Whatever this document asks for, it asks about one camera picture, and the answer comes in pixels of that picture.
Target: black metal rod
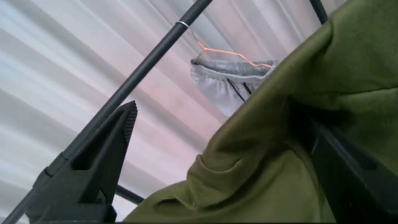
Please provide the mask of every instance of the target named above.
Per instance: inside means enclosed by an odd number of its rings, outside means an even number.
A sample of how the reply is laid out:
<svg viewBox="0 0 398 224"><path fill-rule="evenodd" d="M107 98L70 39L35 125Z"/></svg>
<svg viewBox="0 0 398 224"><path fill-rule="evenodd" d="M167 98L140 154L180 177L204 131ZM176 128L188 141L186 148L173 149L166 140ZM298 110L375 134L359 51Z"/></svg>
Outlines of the black metal rod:
<svg viewBox="0 0 398 224"><path fill-rule="evenodd" d="M116 194L136 205L139 205L141 202L144 201L144 199L135 193L129 191L128 189L125 189L124 187L118 185L116 187Z"/></svg>
<svg viewBox="0 0 398 224"><path fill-rule="evenodd" d="M328 20L328 14L326 13L321 0L310 0L310 3L313 7L313 10L317 14L318 19L321 22L321 24L326 23Z"/></svg>
<svg viewBox="0 0 398 224"><path fill-rule="evenodd" d="M190 26L192 22L205 10L212 0L196 1L191 8L181 17L180 21ZM73 158L82 145L86 144L90 136L106 121L113 111L127 98L139 82L148 74L164 54L188 29L181 23L176 23L148 56L138 65L127 80L119 87L104 106L95 114L91 121L81 130L78 136L62 152L65 161ZM49 177L54 176L63 166L64 162L54 160L45 170ZM41 181L35 184L32 190L19 202L14 210L4 220L3 224L14 224L24 214L27 204L34 198L35 194L48 182Z"/></svg>

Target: green fabric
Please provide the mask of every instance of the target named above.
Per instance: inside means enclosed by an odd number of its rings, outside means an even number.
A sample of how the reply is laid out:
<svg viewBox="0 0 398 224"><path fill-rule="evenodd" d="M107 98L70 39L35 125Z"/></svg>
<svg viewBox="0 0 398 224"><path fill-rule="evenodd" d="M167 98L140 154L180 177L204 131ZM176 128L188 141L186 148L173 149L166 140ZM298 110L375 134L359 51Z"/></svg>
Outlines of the green fabric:
<svg viewBox="0 0 398 224"><path fill-rule="evenodd" d="M396 0L337 10L217 131L187 180L126 221L333 222L309 157L288 135L288 96L350 114L341 128L398 174L397 11Z"/></svg>

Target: sheer curtain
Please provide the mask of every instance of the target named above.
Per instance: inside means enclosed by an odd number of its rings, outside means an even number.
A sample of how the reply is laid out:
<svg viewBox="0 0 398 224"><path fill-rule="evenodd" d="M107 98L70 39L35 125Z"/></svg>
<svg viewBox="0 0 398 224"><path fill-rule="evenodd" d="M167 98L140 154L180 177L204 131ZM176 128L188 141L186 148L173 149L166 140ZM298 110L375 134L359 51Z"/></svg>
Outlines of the sheer curtain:
<svg viewBox="0 0 398 224"><path fill-rule="evenodd" d="M0 217L192 4L0 0ZM215 0L192 30L209 47L283 60L319 27L308 0ZM226 120L190 78L200 50L188 30L126 100L139 114L119 184L142 197L183 180ZM114 206L118 220L135 207Z"/></svg>

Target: hanging garment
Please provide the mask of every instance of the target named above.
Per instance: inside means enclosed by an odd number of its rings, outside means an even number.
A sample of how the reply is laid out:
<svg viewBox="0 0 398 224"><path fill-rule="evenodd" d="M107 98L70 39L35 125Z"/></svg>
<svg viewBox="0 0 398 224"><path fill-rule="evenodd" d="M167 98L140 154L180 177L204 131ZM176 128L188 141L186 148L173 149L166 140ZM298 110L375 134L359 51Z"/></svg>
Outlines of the hanging garment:
<svg viewBox="0 0 398 224"><path fill-rule="evenodd" d="M340 129L398 174L397 9L395 0L345 3L220 127L187 180L126 221L333 222L308 154L289 136L289 98L348 113Z"/></svg>
<svg viewBox="0 0 398 224"><path fill-rule="evenodd" d="M195 63L191 61L191 77L210 103L229 118L279 64L277 60L255 62L258 63L272 67L199 58Z"/></svg>

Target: orange hanger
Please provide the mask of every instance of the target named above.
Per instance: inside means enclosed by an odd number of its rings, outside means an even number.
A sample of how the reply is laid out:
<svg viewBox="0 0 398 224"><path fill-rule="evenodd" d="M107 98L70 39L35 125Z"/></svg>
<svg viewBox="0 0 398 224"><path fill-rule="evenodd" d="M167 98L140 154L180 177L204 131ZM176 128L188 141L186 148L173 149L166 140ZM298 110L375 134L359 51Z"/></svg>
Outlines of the orange hanger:
<svg viewBox="0 0 398 224"><path fill-rule="evenodd" d="M193 30L191 29L191 27L188 26L188 24L186 24L186 23L184 23L184 22L182 22L182 21L178 21L177 23L180 23L180 24L186 26L188 29L190 29L191 32L192 32L193 38L195 38L195 40L198 42L198 44L200 45L200 47L203 48L203 50L200 52L200 54L194 59L194 61L193 61L194 63L196 63L196 61L199 59L200 56L202 56L202 55L203 55L204 53L206 53L207 51L210 51L210 52L218 52L218 53L223 53L223 54L231 54L231 55L239 56L239 57L245 59L247 62L249 62L249 63L250 63L251 65L253 65L254 67L265 66L265 67L272 68L271 65L267 65L267 64L264 64L264 63L255 64L255 63L251 62L251 61L250 61L247 57L245 57L243 54L239 54L239 53L235 53L235 52L228 52L228 51L226 51L226 50L211 49L211 48L205 47L205 46L197 39L197 37L195 36L195 33L193 32Z"/></svg>

